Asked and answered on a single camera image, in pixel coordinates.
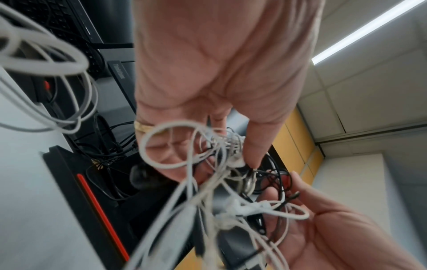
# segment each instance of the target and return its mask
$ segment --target hand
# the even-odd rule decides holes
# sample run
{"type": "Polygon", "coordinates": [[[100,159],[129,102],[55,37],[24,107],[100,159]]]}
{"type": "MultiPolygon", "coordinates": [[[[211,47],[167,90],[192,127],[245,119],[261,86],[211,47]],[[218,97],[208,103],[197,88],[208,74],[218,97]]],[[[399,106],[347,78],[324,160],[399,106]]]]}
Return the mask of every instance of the hand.
{"type": "MultiPolygon", "coordinates": [[[[225,128],[232,107],[250,120],[245,162],[259,167],[294,109],[324,0],[134,0],[137,120],[193,120],[225,128]]],[[[191,132],[148,145],[172,164],[186,159],[191,132]]],[[[138,141],[142,134],[137,132],[138,141]]],[[[171,179],[185,169],[160,170],[171,179]]]]}
{"type": "MultiPolygon", "coordinates": [[[[288,235],[278,246],[290,269],[425,269],[368,217],[316,191],[296,172],[291,176],[291,192],[301,193],[292,203],[304,205],[310,211],[310,218],[290,220],[288,235]]],[[[259,198],[277,199],[275,188],[266,189],[259,198]]],[[[277,217],[264,218],[271,234],[277,217]]]]}

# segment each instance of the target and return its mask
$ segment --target ceiling light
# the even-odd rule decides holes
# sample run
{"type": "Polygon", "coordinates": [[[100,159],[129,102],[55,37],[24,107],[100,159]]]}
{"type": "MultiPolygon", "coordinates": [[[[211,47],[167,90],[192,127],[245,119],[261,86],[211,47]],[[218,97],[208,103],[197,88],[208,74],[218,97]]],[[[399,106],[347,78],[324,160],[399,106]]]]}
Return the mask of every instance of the ceiling light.
{"type": "Polygon", "coordinates": [[[349,46],[350,44],[356,42],[357,40],[361,39],[362,37],[370,34],[371,32],[375,31],[376,29],[380,28],[381,26],[385,25],[386,23],[390,22],[391,20],[399,17],[400,15],[404,14],[405,12],[415,8],[419,4],[423,3],[426,0],[404,0],[398,5],[394,6],[389,11],[386,11],[381,16],[377,17],[373,21],[369,22],[365,26],[362,26],[358,30],[354,31],[350,35],[346,36],[342,40],[338,41],[334,45],[330,46],[320,54],[316,55],[311,59],[313,61],[313,64],[316,65],[326,58],[330,57],[331,55],[341,51],[345,47],[349,46]]]}

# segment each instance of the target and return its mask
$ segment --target desk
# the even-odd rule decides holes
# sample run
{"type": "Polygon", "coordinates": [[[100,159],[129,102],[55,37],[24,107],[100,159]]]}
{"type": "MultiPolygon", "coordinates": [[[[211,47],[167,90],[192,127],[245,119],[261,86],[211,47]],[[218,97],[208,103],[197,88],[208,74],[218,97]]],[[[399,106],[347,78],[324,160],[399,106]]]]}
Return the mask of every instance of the desk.
{"type": "MultiPolygon", "coordinates": [[[[0,121],[30,128],[37,122],[0,97],[0,121]]],[[[0,129],[0,269],[104,269],[41,154],[70,149],[59,132],[0,129]]]]}

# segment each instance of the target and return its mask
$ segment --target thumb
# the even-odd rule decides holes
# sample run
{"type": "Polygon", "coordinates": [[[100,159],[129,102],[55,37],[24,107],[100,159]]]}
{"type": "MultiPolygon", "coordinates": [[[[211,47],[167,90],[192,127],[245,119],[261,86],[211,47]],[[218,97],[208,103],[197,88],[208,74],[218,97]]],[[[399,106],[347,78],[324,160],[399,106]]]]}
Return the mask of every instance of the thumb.
{"type": "Polygon", "coordinates": [[[243,158],[250,168],[257,169],[260,166],[282,125],[283,122],[270,124],[249,121],[243,144],[243,158]]]}
{"type": "Polygon", "coordinates": [[[348,207],[340,204],[337,201],[329,198],[322,192],[314,189],[309,184],[305,183],[298,173],[291,172],[292,177],[292,189],[291,192],[300,192],[298,199],[303,203],[309,210],[315,214],[322,214],[326,212],[353,212],[348,207]]]}

